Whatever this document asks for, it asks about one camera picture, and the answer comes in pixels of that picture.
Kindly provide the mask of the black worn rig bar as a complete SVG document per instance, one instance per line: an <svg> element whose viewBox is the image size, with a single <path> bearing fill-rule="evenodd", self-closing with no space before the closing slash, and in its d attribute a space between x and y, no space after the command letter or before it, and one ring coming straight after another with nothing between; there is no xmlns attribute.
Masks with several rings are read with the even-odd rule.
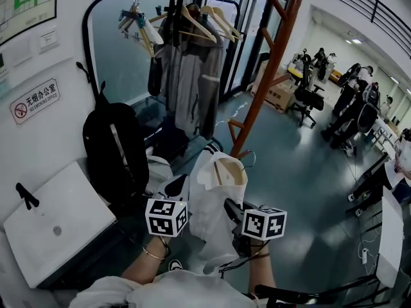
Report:
<svg viewBox="0 0 411 308"><path fill-rule="evenodd" d="M337 300L336 295L301 293L261 284L257 285L254 290L259 299L267 299L266 308L297 308L298 305L332 305Z"/></svg>

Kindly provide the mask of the person's right forearm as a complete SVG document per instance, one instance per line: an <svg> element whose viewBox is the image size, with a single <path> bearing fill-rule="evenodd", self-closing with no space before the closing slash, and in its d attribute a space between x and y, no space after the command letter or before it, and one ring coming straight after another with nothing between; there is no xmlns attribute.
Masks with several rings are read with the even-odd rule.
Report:
<svg viewBox="0 0 411 308"><path fill-rule="evenodd" d="M256 252L269 252L268 243L264 243L258 239L250 240L251 254ZM271 258L265 257L263 259L252 259L250 262L249 274L249 292L254 293L254 288L257 285L264 285L268 287L276 287L274 274L272 270Z"/></svg>

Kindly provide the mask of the person's left forearm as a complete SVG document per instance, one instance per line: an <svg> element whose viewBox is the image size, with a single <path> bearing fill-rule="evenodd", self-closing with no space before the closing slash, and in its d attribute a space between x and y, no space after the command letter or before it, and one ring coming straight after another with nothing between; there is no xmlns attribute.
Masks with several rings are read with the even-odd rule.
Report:
<svg viewBox="0 0 411 308"><path fill-rule="evenodd" d="M170 237L153 236L138 258L123 272L122 278L144 285L155 278L160 265L169 255Z"/></svg>

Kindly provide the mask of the black backpack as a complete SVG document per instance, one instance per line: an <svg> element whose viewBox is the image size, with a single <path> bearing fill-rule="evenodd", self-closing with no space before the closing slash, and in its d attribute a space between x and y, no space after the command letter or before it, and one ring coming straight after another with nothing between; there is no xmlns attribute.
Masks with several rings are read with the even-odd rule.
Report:
<svg viewBox="0 0 411 308"><path fill-rule="evenodd" d="M137 200L149 179L144 137L134 109L99 93L83 125L87 170L94 189L111 204Z"/></svg>

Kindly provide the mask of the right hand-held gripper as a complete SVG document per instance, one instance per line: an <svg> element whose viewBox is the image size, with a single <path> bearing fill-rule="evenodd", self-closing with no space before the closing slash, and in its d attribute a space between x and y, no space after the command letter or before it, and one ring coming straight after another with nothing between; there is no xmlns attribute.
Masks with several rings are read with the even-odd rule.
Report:
<svg viewBox="0 0 411 308"><path fill-rule="evenodd" d="M250 240L266 242L284 236L287 212L275 208L258 208L243 210L230 198L224 202L224 209L231 221L235 223L232 230L232 245L239 257L250 257Z"/></svg>

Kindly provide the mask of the black metal railing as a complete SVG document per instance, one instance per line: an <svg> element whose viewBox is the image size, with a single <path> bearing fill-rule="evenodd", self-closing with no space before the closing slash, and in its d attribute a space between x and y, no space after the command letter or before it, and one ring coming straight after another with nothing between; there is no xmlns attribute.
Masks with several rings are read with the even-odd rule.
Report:
<svg viewBox="0 0 411 308"><path fill-rule="evenodd" d="M411 59L411 27L380 0L337 0L382 30Z"/></svg>

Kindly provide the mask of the no smoking sign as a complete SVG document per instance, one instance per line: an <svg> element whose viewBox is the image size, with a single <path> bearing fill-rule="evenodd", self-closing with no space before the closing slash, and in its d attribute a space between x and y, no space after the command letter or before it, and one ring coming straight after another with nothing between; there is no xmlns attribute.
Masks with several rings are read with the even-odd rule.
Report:
<svg viewBox="0 0 411 308"><path fill-rule="evenodd" d="M17 98L10 104L10 112L17 125L32 118L60 99L56 78L51 78Z"/></svg>

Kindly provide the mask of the white garment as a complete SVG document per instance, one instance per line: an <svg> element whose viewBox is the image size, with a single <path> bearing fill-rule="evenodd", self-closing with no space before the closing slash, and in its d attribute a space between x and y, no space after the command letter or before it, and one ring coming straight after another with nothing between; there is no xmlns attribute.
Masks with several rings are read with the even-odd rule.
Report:
<svg viewBox="0 0 411 308"><path fill-rule="evenodd" d="M220 151L207 144L200 152L189 175L189 229L193 236L205 242L198 254L205 263L202 273L215 274L223 264L239 258L232 245L236 226L224 209L227 198L243 207L246 186L218 185L213 167L214 154Z"/></svg>

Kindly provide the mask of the white table with black legs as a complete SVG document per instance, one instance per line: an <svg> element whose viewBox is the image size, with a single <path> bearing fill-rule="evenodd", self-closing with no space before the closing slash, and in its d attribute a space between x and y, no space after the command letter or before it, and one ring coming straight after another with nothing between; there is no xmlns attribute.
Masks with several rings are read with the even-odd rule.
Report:
<svg viewBox="0 0 411 308"><path fill-rule="evenodd" d="M382 303L364 305L363 302L394 288L398 273L403 249L403 212L400 204L393 194L383 188L381 199L381 223L378 223L369 230L381 228L380 247L378 254L372 256L374 270L367 270L366 276L349 284L346 288L351 289L364 283L379 283L379 290L369 296L355 300L344 305L344 308L375 308Z"/></svg>

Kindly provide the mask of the framed evacuation plan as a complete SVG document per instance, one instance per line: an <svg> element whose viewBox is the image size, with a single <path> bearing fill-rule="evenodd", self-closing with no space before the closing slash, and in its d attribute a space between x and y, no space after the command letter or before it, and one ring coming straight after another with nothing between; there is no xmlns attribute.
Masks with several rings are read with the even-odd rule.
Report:
<svg viewBox="0 0 411 308"><path fill-rule="evenodd" d="M57 0L0 0L0 46L57 17Z"/></svg>

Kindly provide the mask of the white sink basin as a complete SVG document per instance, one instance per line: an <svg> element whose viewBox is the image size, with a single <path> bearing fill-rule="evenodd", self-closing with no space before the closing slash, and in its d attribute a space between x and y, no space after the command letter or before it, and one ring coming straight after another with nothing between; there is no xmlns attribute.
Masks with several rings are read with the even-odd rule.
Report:
<svg viewBox="0 0 411 308"><path fill-rule="evenodd" d="M116 217L73 162L29 195L4 221L6 238L29 288L45 289L80 262Z"/></svg>

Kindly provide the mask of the black garment rack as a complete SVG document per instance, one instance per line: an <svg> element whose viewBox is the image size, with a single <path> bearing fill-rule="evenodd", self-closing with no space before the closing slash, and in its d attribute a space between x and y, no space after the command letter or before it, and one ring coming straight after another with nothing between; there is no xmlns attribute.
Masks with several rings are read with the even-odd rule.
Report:
<svg viewBox="0 0 411 308"><path fill-rule="evenodd" d="M83 15L83 19L82 19L83 52L84 52L84 57L85 57L85 65L87 67L86 69L83 68L82 70L87 75L87 81L91 86L95 102L98 101L101 90L98 87L98 84L97 84L97 81L96 81L96 75L94 73L88 21L89 21L89 16L90 16L93 8L98 3L102 2L102 1L103 0L94 0L89 5L89 7L86 9L86 11ZM235 8L236 8L236 18L235 18L235 22L234 22L234 27L237 28L237 26L239 25L239 21L240 21L240 6L239 6L239 4L236 1L233 1L233 0L212 0L212 1L219 1L219 2L222 2L222 3L232 4L232 5L235 6ZM227 48L227 53L226 53L225 61L224 61L224 64L223 64L222 77L221 77L221 82L220 82L220 102L221 103L223 102L225 86L227 85L227 82L229 80L229 73L231 71L232 63L234 61L236 46L237 46L237 43L231 43L231 44L229 44L229 47Z"/></svg>

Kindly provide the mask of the black faucet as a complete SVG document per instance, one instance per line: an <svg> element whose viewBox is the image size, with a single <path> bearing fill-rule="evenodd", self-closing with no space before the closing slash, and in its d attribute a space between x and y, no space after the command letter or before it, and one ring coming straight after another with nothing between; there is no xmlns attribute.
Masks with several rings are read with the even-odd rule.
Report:
<svg viewBox="0 0 411 308"><path fill-rule="evenodd" d="M22 200L24 200L27 210L31 210L33 207L39 206L39 200L36 199L32 193L30 193L21 183L15 185L16 191L19 193Z"/></svg>

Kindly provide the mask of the orange wooden coat stand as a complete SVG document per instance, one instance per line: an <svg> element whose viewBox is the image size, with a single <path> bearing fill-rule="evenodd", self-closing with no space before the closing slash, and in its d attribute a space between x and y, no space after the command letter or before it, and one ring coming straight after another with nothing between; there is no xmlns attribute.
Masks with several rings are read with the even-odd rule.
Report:
<svg viewBox="0 0 411 308"><path fill-rule="evenodd" d="M249 150L244 152L240 150L254 125L269 88L290 78L289 74L278 78L274 76L288 45L301 2L302 0L289 0L287 7L283 8L278 0L267 0L269 7L272 10L275 9L280 16L280 27L275 39L272 39L272 36L265 27L260 27L260 32L270 48L270 57L244 122L241 123L234 119L230 119L227 122L233 141L230 156L234 158L241 159L250 153Z"/></svg>

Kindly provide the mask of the dark sink cabinet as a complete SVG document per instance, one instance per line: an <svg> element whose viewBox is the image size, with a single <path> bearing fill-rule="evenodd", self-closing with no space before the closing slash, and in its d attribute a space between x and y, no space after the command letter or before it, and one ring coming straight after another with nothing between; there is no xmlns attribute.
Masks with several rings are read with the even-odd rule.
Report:
<svg viewBox="0 0 411 308"><path fill-rule="evenodd" d="M97 277L92 273L101 273L101 264L107 260L109 253L116 248L122 248L127 244L135 244L132 237L115 222L108 229L93 239L78 253L39 285L37 289L45 290L82 290L91 285Z"/></svg>

